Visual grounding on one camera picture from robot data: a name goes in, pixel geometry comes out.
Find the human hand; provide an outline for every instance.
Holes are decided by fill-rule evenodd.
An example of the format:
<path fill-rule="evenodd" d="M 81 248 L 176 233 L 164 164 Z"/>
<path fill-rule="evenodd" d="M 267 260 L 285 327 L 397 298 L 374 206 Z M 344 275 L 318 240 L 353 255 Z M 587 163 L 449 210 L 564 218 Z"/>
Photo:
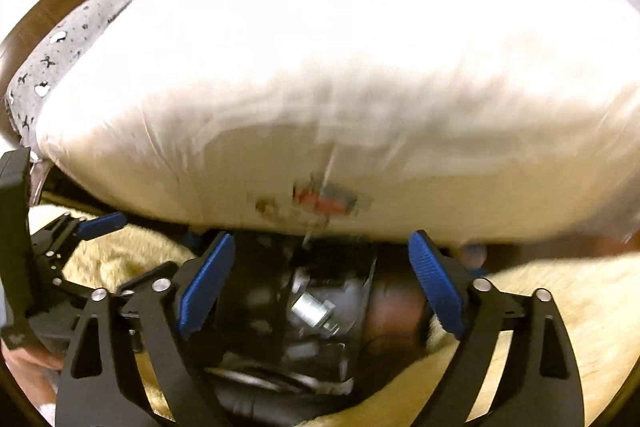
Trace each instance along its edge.
<path fill-rule="evenodd" d="M 42 344 L 9 350 L 2 341 L 2 357 L 25 396 L 36 407 L 55 403 L 56 391 L 48 369 L 62 370 L 64 358 L 54 355 Z"/>

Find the yellow blanket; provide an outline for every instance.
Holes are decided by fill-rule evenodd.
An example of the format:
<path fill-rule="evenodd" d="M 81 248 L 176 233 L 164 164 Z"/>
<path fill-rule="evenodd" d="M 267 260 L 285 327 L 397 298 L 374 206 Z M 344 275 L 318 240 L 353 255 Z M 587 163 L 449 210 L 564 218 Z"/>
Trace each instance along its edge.
<path fill-rule="evenodd" d="M 34 232 L 66 209 L 31 209 Z M 66 265 L 67 279 L 90 287 L 116 286 L 164 261 L 192 257 L 159 234 L 129 226 L 76 250 Z M 529 295 L 540 286 L 554 295 L 574 345 L 584 391 L 587 425 L 612 400 L 640 356 L 640 253 L 609 259 L 537 261 L 490 277 L 500 290 Z M 384 389 L 352 409 L 306 423 L 305 427 L 408 427 L 435 389 L 456 349 L 442 331 L 433 338 L 434 353 L 415 362 Z M 498 341 L 492 365 L 471 417 L 485 413 L 506 359 L 509 336 Z M 170 411 L 146 355 L 138 366 L 154 410 Z"/>

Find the metal screw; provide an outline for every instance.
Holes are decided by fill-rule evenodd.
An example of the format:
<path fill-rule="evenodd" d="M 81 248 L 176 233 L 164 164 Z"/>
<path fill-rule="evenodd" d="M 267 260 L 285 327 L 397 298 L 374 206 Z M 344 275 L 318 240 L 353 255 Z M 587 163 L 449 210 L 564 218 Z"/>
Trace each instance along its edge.
<path fill-rule="evenodd" d="M 551 293 L 544 288 L 540 288 L 540 290 L 536 292 L 536 297 L 543 302 L 549 302 L 551 300 Z"/>
<path fill-rule="evenodd" d="M 154 292 L 163 292 L 165 290 L 168 290 L 170 287 L 171 287 L 171 281 L 165 278 L 157 279 L 151 285 L 151 288 L 153 288 Z"/>
<path fill-rule="evenodd" d="M 491 283 L 487 279 L 476 279 L 474 288 L 479 292 L 488 292 L 491 289 Z"/>
<path fill-rule="evenodd" d="M 338 331 L 340 331 L 340 326 L 338 325 L 338 323 L 331 318 L 329 318 L 329 320 L 327 320 L 327 322 L 325 322 L 322 327 L 332 335 L 335 335 Z"/>
<path fill-rule="evenodd" d="M 91 300 L 96 302 L 101 301 L 107 296 L 107 293 L 108 291 L 105 290 L 104 288 L 98 288 L 97 290 L 94 290 L 94 292 L 91 294 Z"/>

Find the pillow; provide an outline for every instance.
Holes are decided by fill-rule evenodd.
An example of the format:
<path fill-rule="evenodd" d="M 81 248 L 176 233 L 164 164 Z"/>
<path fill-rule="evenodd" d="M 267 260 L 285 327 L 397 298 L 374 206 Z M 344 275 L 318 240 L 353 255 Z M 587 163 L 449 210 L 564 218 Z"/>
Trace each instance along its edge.
<path fill-rule="evenodd" d="M 157 219 L 522 241 L 628 192 L 638 49 L 625 0 L 135 0 L 36 135 Z"/>

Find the blue gripper pad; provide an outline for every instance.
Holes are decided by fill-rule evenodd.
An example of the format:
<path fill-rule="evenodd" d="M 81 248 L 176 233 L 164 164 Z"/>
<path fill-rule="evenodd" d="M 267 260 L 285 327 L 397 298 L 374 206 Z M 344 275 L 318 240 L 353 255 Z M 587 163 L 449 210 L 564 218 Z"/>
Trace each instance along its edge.
<path fill-rule="evenodd" d="M 235 253 L 234 238 L 228 233 L 223 234 L 214 241 L 210 253 L 206 252 L 203 255 L 204 262 L 187 289 L 183 293 L 178 293 L 178 333 L 183 339 L 202 329 L 225 285 L 226 277 L 234 263 Z"/>
<path fill-rule="evenodd" d="M 76 227 L 76 237 L 82 241 L 90 241 L 96 237 L 107 235 L 127 226 L 127 217 L 122 212 L 114 212 L 107 216 L 96 217 L 80 223 Z"/>
<path fill-rule="evenodd" d="M 415 276 L 442 328 L 460 339 L 465 332 L 462 313 L 466 302 L 438 257 L 444 256 L 424 232 L 412 233 L 409 238 L 409 261 Z"/>

